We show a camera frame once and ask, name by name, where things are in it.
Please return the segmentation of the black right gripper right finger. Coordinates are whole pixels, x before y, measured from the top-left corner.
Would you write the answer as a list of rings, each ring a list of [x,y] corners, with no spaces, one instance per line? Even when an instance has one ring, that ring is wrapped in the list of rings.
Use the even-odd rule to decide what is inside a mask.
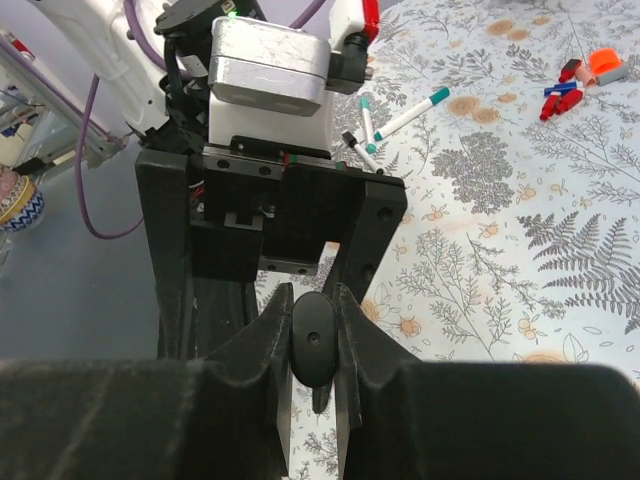
[[[343,479],[635,479],[639,394],[619,371],[427,362],[335,289]]]

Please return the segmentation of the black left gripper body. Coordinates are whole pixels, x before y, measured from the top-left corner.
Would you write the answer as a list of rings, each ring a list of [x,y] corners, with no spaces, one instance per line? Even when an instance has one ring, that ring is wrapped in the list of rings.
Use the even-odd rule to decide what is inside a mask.
[[[314,275],[364,191],[362,173],[326,153],[244,137],[205,146],[193,166],[204,180],[203,217],[191,223],[201,278]]]

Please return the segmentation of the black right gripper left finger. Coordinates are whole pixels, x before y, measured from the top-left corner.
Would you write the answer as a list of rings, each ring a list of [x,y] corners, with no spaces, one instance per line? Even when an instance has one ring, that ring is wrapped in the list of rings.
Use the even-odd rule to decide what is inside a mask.
[[[293,288],[204,359],[7,360],[5,479],[279,479]]]

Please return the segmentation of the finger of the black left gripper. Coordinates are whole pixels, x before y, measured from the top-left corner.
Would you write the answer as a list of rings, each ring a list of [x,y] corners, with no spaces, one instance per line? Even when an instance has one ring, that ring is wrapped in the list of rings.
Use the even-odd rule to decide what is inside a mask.
[[[346,230],[322,292],[332,296],[335,287],[348,287],[361,302],[380,266],[406,211],[404,181],[376,177],[359,182],[355,204],[348,208]]]
[[[188,158],[145,149],[135,163],[160,312],[158,356],[187,359],[193,285]]]

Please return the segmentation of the green white pen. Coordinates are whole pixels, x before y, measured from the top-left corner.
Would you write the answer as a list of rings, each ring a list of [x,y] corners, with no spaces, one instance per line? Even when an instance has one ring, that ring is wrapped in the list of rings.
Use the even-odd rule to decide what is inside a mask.
[[[369,154],[376,152],[376,141],[374,138],[374,130],[371,118],[371,109],[368,99],[365,96],[360,98],[360,108],[362,113],[362,121],[365,132],[366,151]]]

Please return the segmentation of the black capped white pen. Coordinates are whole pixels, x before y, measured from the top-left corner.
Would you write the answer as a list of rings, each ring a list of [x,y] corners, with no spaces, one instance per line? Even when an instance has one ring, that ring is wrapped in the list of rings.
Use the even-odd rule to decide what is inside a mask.
[[[374,158],[365,150],[365,148],[358,142],[356,137],[350,132],[345,131],[342,133],[342,139],[344,143],[356,153],[356,155],[364,162],[364,164],[375,174],[383,175],[384,170],[376,163]]]

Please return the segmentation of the green capped black highlighter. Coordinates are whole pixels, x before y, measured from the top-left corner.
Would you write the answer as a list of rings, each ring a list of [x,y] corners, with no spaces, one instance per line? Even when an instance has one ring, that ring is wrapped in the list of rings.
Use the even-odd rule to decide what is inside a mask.
[[[316,414],[326,410],[338,363],[336,310],[321,292],[307,292],[291,313],[290,361],[297,380],[312,389]]]

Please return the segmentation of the teal capped white pen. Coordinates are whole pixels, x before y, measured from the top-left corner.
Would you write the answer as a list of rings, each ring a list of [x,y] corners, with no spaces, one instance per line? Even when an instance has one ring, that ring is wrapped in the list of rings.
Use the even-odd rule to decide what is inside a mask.
[[[419,104],[411,107],[406,112],[400,114],[399,116],[393,118],[385,125],[377,129],[374,133],[374,140],[376,142],[382,141],[388,136],[392,135],[396,131],[403,128],[408,123],[412,122],[426,111],[430,110],[435,105],[438,105],[443,100],[447,99],[450,96],[450,90],[447,87],[444,87],[437,92],[433,93]]]

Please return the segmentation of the pink pen cap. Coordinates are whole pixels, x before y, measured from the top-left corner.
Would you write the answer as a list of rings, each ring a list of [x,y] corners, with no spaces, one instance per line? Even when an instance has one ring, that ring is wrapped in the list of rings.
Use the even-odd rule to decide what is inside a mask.
[[[595,75],[593,74],[591,69],[585,64],[581,64],[579,67],[576,68],[575,78],[584,87],[592,87],[597,84]]]

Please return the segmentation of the orange highlighter cap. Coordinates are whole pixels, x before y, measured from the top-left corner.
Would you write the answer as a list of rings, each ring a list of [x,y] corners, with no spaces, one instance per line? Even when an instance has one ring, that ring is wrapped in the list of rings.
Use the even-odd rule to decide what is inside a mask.
[[[613,48],[602,48],[590,54],[589,63],[593,75],[600,76],[618,68],[622,60]]]

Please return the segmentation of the grey pen cap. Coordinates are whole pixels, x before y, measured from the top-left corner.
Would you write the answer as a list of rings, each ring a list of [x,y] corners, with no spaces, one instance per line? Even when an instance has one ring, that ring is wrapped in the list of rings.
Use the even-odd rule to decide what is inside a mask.
[[[596,83],[598,86],[606,86],[613,82],[620,81],[627,77],[630,73],[630,68],[626,63],[596,76]]]

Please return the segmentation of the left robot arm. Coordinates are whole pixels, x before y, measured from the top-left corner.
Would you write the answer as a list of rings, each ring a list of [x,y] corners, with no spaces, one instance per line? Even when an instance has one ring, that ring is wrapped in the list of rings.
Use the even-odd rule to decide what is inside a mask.
[[[142,144],[136,179],[160,312],[158,354],[206,354],[257,315],[261,271],[362,300],[407,208],[402,180],[332,156],[334,98],[370,79],[375,1],[337,1],[330,35],[255,1],[40,1]]]

